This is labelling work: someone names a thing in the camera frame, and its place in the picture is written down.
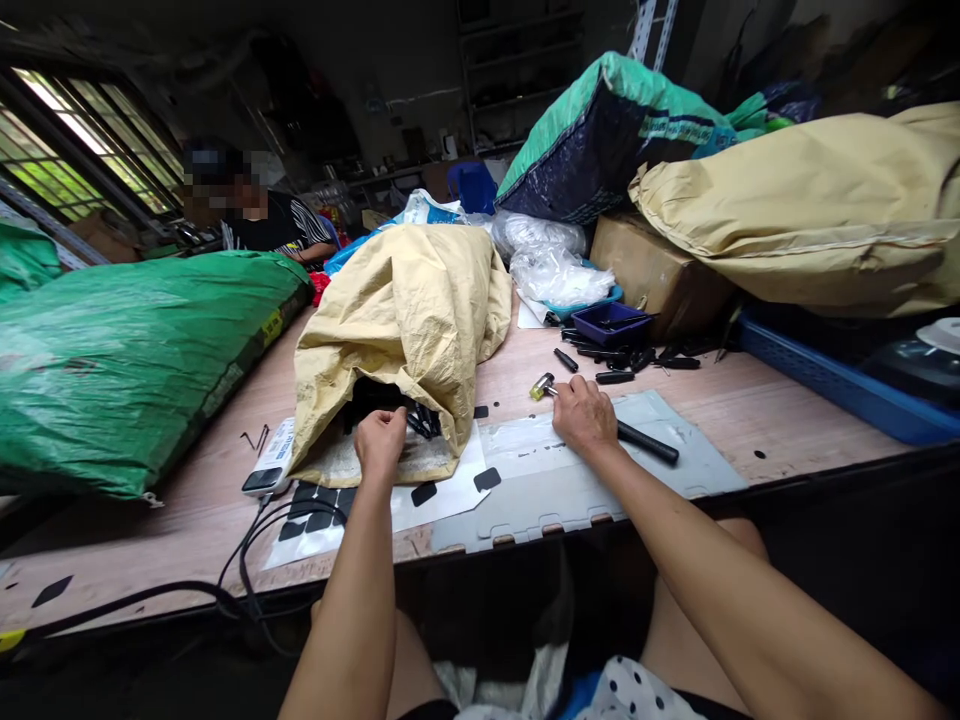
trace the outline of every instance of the hand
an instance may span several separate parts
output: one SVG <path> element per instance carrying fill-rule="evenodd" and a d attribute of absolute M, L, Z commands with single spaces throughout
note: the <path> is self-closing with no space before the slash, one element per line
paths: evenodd
<path fill-rule="evenodd" d="M 407 409 L 374 410 L 357 427 L 353 446 L 364 478 L 390 476 L 397 470 L 407 437 Z"/>
<path fill-rule="evenodd" d="M 598 450 L 620 447 L 613 403 L 595 382 L 574 375 L 569 385 L 560 383 L 555 387 L 553 429 L 569 448 L 588 459 Z"/>

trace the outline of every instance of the black cable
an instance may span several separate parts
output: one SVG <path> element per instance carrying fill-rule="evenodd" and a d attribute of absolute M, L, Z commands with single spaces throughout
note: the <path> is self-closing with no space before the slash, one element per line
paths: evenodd
<path fill-rule="evenodd" d="M 260 600 L 253 589 L 253 582 L 250 580 L 250 573 L 247 570 L 247 551 L 250 549 L 250 546 L 254 543 L 254 541 L 256 541 L 256 539 L 260 537 L 260 535 L 262 535 L 268 528 L 281 520 L 287 519 L 290 514 L 294 512 L 294 506 L 300 506 L 304 504 L 320 506 L 323 510 L 330 512 L 334 517 L 339 518 L 340 522 L 344 526 L 347 524 L 347 516 L 342 510 L 340 510 L 340 508 L 318 498 L 291 500 L 290 502 L 284 503 L 283 505 L 274 508 L 271 512 L 264 515 L 263 511 L 266 509 L 267 505 L 270 504 L 272 499 L 273 495 L 270 494 L 265 495 L 260 500 L 260 507 L 257 509 L 257 514 L 254 517 L 253 522 L 250 524 L 249 529 L 243 537 L 243 540 L 240 541 L 240 544 L 237 545 L 236 549 L 234 549 L 234 551 L 230 554 L 229 559 L 227 560 L 223 569 L 220 571 L 220 577 L 218 578 L 216 585 L 202 580 L 180 580 L 177 582 L 165 583 L 163 585 L 156 585 L 152 588 L 147 588 L 146 590 L 133 593 L 132 595 L 127 595 L 126 597 L 104 603 L 98 607 L 84 610 L 83 612 L 79 612 L 75 615 L 71 615 L 60 620 L 55 620 L 45 625 L 38 625 L 37 627 L 30 628 L 24 632 L 23 640 L 27 641 L 29 639 L 30 641 L 33 641 L 47 638 L 51 635 L 56 635 L 57 633 L 70 630 L 78 625 L 90 622 L 91 620 L 96 620 L 104 615 L 109 615 L 117 610 L 122 610 L 125 607 L 144 602 L 145 600 L 149 600 L 159 595 L 165 595 L 171 592 L 186 591 L 201 592 L 212 596 L 214 598 L 217 610 L 224 617 L 231 620 L 247 621 L 257 625 L 269 645 L 278 654 L 285 657 L 297 657 L 299 653 L 293 653 L 285 650 L 276 642 L 273 635 L 270 633 L 270 629 L 267 627 L 266 621 L 269 619 L 302 612 L 316 601 L 311 600 L 308 605 L 299 606 L 288 610 L 274 613 L 264 613 L 260 605 Z M 227 570 L 229 569 L 234 558 L 236 558 L 238 555 L 240 580 L 243 583 L 244 591 L 247 594 L 247 606 L 245 606 L 239 598 L 234 597 L 223 588 L 223 579 L 226 576 Z"/>

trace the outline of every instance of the hammer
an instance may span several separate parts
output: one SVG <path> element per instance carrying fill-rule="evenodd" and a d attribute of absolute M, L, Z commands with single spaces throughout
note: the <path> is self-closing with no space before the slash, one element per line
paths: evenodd
<path fill-rule="evenodd" d="M 544 394 L 556 396 L 558 393 L 553 387 L 555 379 L 553 373 L 544 373 L 543 377 L 530 388 L 530 397 L 534 400 L 540 400 Z M 677 459 L 680 457 L 676 448 L 670 447 L 620 420 L 617 420 L 617 438 L 646 450 L 651 455 L 663 460 L 667 465 L 676 465 Z"/>

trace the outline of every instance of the wooden table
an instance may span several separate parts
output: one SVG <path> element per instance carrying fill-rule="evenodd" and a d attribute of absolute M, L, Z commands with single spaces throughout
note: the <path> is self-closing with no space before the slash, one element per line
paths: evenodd
<path fill-rule="evenodd" d="M 514 297 L 514 320 L 503 346 L 477 369 L 477 405 L 489 409 L 489 416 L 480 421 L 484 424 L 514 420 L 542 408 L 528 391 L 544 372 L 553 372 L 558 380 L 569 376 L 552 355 L 560 345 L 557 331 L 516 328 L 518 302 Z M 256 513 L 256 501 L 240 493 L 256 462 L 240 434 L 258 437 L 264 423 L 276 428 L 293 415 L 293 350 L 311 314 L 312 308 L 277 341 L 179 470 L 156 488 L 166 507 L 83 498 L 4 553 L 0 632 L 34 627 L 162 583 L 216 581 Z M 592 378 L 597 370 L 606 367 L 589 360 L 581 363 L 586 377 Z M 650 367 L 632 383 L 606 388 L 613 396 L 647 389 L 659 392 L 697 425 L 751 485 L 908 449 L 746 354 L 729 354 L 719 364 L 713 364 L 711 355 L 702 369 L 674 371 L 670 377 Z M 248 556 L 258 591 L 329 576 L 336 553 L 259 570 L 274 537 L 262 538 Z M 433 547 L 429 525 L 394 536 L 396 562 L 457 550 L 462 548 Z M 62 595 L 31 608 L 44 588 L 69 576 Z M 227 575 L 227 587 L 234 594 L 242 592 L 235 566 Z M 82 629 L 209 603 L 206 595 L 165 595 Z"/>

